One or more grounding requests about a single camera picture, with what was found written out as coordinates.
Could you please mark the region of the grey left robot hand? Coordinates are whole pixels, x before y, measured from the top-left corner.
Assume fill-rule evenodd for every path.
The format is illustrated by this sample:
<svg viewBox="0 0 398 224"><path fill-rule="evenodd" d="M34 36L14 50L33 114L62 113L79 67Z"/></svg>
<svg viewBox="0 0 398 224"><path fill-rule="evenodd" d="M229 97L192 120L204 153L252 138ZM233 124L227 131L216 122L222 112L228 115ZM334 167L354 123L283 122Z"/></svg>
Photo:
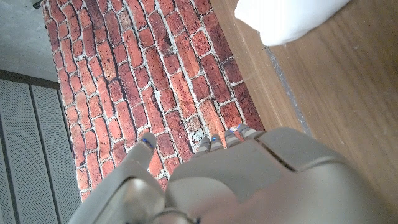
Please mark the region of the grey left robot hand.
<svg viewBox="0 0 398 224"><path fill-rule="evenodd" d="M397 212L340 154L290 128L244 124L203 138L166 187L148 171L145 133L72 223L396 223Z"/></svg>

